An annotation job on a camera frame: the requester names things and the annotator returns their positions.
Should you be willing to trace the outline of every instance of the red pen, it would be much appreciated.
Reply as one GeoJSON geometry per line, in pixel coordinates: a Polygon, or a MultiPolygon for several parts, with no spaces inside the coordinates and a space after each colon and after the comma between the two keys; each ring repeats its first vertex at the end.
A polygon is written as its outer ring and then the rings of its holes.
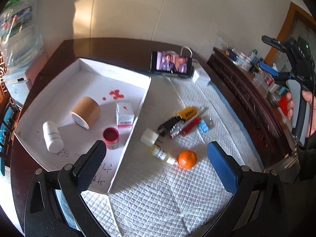
{"type": "Polygon", "coordinates": [[[186,127],[183,128],[180,134],[182,136],[186,136],[191,131],[191,129],[195,127],[200,121],[201,121],[201,117],[196,117],[186,127]]]}

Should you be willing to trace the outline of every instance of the handheld controller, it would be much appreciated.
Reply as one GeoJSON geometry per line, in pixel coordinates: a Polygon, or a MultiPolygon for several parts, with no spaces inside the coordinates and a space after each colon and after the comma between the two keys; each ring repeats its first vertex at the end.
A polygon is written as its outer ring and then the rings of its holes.
{"type": "Polygon", "coordinates": [[[302,90],[310,91],[313,95],[315,91],[315,63],[309,43],[301,37],[298,41],[290,38],[280,42],[268,36],[262,36],[262,41],[285,53],[289,59],[292,67],[290,72],[277,72],[264,63],[260,63],[260,68],[270,73],[277,85],[290,90],[294,101],[291,136],[300,146],[304,146],[311,106],[304,100],[302,90]]]}

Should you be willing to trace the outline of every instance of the yellow lighter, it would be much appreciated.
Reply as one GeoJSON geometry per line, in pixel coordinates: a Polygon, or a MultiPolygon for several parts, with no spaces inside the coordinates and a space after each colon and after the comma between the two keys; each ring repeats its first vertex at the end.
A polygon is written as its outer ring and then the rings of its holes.
{"type": "Polygon", "coordinates": [[[195,107],[186,107],[184,110],[179,111],[176,117],[180,117],[181,121],[185,122],[197,114],[195,107]]]}

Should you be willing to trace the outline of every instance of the blue object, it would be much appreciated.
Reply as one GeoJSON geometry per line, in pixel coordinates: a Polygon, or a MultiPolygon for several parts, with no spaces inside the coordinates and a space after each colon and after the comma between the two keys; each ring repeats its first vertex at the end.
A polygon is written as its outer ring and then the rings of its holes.
{"type": "Polygon", "coordinates": [[[261,69],[263,69],[264,71],[270,73],[272,76],[278,76],[279,75],[279,73],[276,70],[274,70],[273,68],[271,68],[270,66],[268,66],[267,64],[265,64],[263,62],[260,62],[259,67],[261,69]]]}
{"type": "Polygon", "coordinates": [[[229,58],[232,60],[232,61],[236,61],[238,59],[238,55],[232,50],[232,49],[227,49],[227,52],[229,54],[229,58]]]}
{"type": "Polygon", "coordinates": [[[201,133],[206,133],[210,130],[209,126],[205,123],[203,119],[199,122],[198,129],[201,133]]]}
{"type": "MultiPolygon", "coordinates": [[[[11,127],[10,118],[13,116],[13,110],[11,107],[7,109],[7,111],[4,114],[4,122],[11,127]]],[[[4,145],[5,138],[10,134],[9,129],[5,127],[4,124],[0,125],[0,142],[4,145]]],[[[5,149],[3,147],[0,147],[0,152],[5,153],[5,149]]],[[[4,158],[0,158],[0,172],[4,176],[4,158]]]]}
{"type": "Polygon", "coordinates": [[[238,189],[239,177],[241,177],[241,173],[238,172],[239,164],[232,156],[227,155],[216,141],[207,145],[207,156],[225,190],[235,194],[238,189]]]}
{"type": "Polygon", "coordinates": [[[257,56],[255,56],[251,62],[252,65],[256,65],[258,62],[259,58],[257,56]]]}
{"type": "Polygon", "coordinates": [[[285,88],[285,87],[280,87],[277,92],[279,93],[280,96],[282,96],[286,91],[287,91],[287,88],[285,88]]]}

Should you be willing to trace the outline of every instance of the white quilted mat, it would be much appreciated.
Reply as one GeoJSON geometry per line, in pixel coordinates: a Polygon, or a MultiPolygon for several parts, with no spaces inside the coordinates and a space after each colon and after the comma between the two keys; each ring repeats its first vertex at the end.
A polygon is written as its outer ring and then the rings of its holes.
{"type": "Polygon", "coordinates": [[[217,141],[240,165],[260,171],[243,132],[211,85],[153,77],[111,194],[85,191],[82,196],[111,236],[188,236],[218,215],[231,198],[207,158],[210,141],[217,141]],[[164,164],[140,142],[147,127],[156,130],[187,106],[208,108],[202,118],[214,121],[208,133],[195,129],[163,143],[174,156],[184,149],[196,152],[198,163],[189,170],[164,164]]]}

